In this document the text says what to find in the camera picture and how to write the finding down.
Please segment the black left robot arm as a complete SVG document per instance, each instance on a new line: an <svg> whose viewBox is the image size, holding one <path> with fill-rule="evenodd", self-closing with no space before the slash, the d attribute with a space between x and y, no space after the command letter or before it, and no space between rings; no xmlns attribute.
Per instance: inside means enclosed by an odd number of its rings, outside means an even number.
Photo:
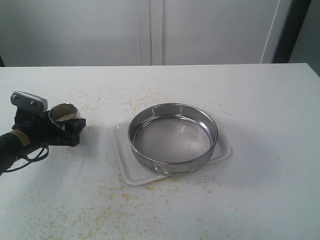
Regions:
<svg viewBox="0 0 320 240"><path fill-rule="evenodd" d="M42 161L50 146L77 146L86 119L74 118L62 125L53 123L48 110L33 114L18 109L12 130L0 136L0 172L15 172Z"/></svg>

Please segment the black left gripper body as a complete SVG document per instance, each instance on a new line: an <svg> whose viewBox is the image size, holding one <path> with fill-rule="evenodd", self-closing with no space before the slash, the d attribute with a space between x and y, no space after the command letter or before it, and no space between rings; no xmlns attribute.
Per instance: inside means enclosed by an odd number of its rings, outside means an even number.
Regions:
<svg viewBox="0 0 320 240"><path fill-rule="evenodd" d="M23 132L32 145L40 147L48 145L47 137L49 135L50 122L48 111L34 114L17 109L12 129Z"/></svg>

